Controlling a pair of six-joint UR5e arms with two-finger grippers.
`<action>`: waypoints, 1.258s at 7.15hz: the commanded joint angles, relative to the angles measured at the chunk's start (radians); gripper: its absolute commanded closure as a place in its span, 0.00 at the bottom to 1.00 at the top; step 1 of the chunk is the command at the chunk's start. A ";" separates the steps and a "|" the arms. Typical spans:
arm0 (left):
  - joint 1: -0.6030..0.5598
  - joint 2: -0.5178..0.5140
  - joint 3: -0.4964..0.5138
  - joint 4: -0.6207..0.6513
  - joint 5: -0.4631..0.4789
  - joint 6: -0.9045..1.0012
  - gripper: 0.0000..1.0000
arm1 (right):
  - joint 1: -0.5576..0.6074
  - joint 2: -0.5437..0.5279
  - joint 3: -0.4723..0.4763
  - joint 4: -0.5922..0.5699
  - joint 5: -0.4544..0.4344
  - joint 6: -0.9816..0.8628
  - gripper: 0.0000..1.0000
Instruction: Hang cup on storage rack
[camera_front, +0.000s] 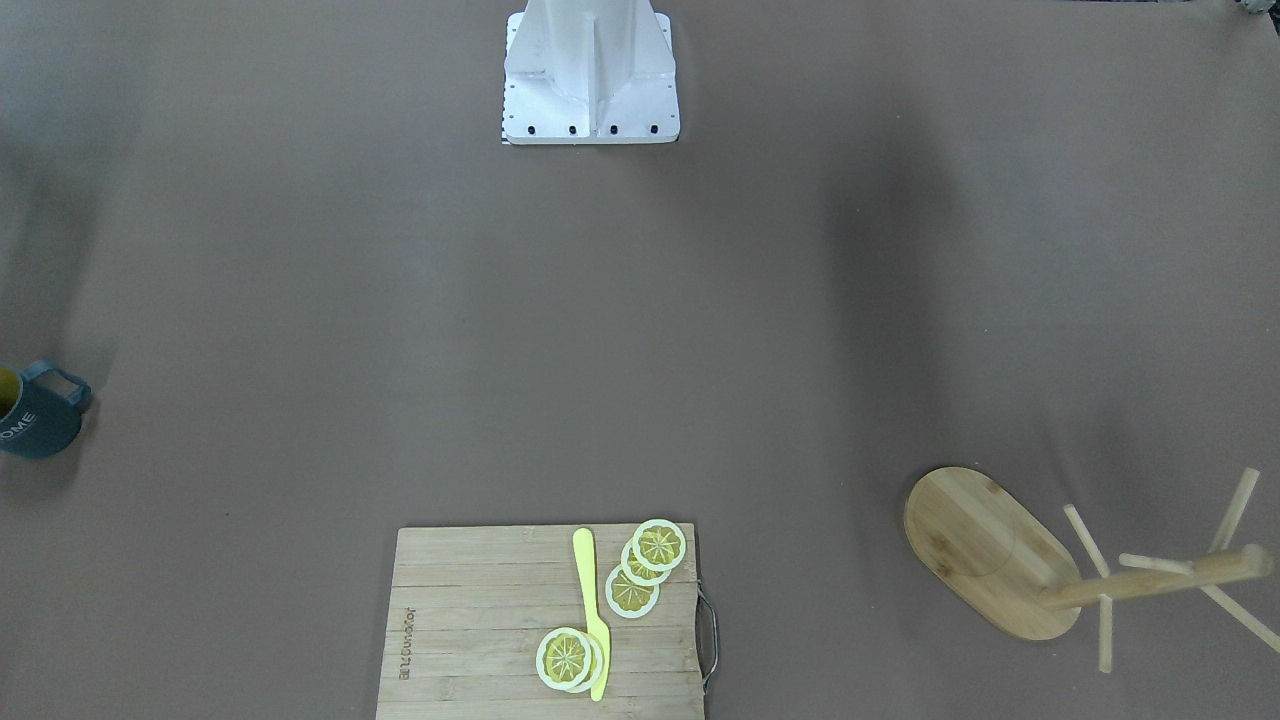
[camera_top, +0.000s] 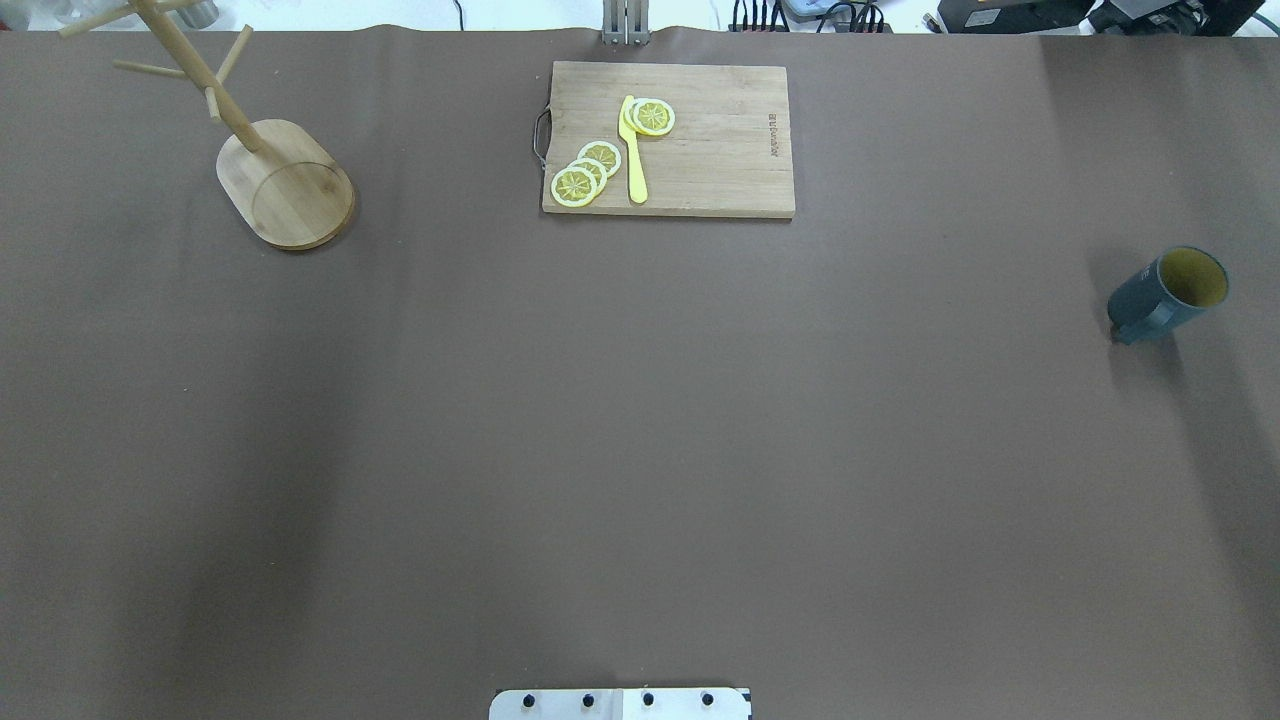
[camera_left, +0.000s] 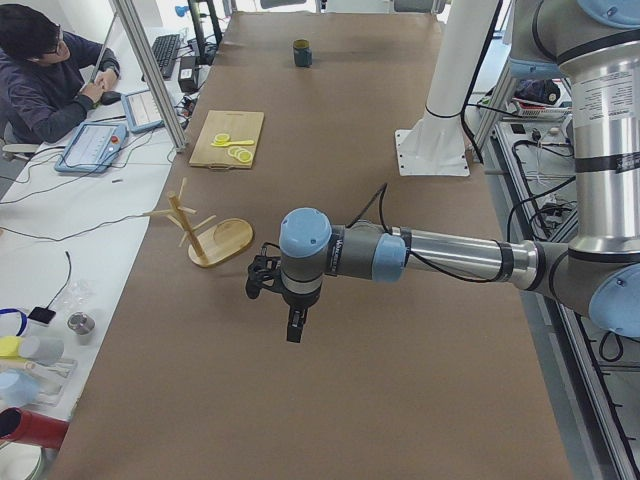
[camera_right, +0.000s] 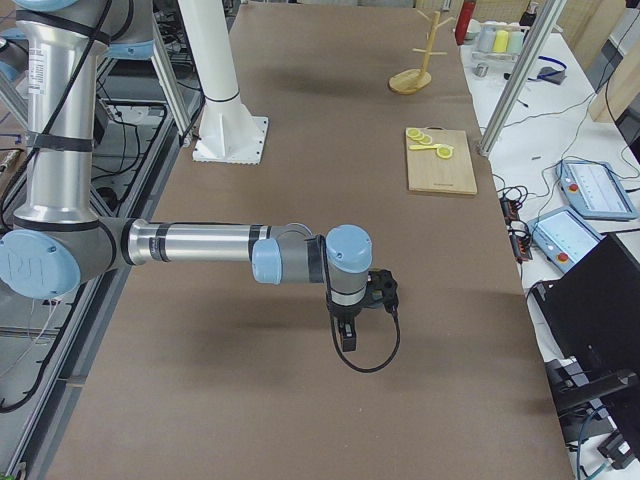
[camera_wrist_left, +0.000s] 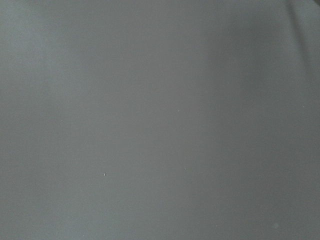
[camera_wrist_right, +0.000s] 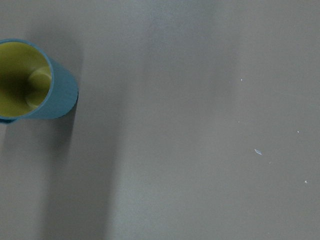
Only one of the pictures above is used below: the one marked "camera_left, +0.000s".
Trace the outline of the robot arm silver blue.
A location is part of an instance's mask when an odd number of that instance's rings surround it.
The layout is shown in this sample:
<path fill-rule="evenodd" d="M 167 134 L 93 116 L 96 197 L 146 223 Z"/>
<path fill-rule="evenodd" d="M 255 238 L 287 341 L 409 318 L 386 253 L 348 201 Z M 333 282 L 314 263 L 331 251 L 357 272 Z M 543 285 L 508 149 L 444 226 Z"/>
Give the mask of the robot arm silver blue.
<path fill-rule="evenodd" d="M 639 333 L 639 5 L 520 1 L 513 52 L 571 83 L 578 231 L 568 243 L 499 242 L 368 222 L 333 226 L 299 208 L 282 221 L 278 284 L 299 342 L 323 278 L 394 282 L 427 268 L 540 293 L 621 336 Z"/>

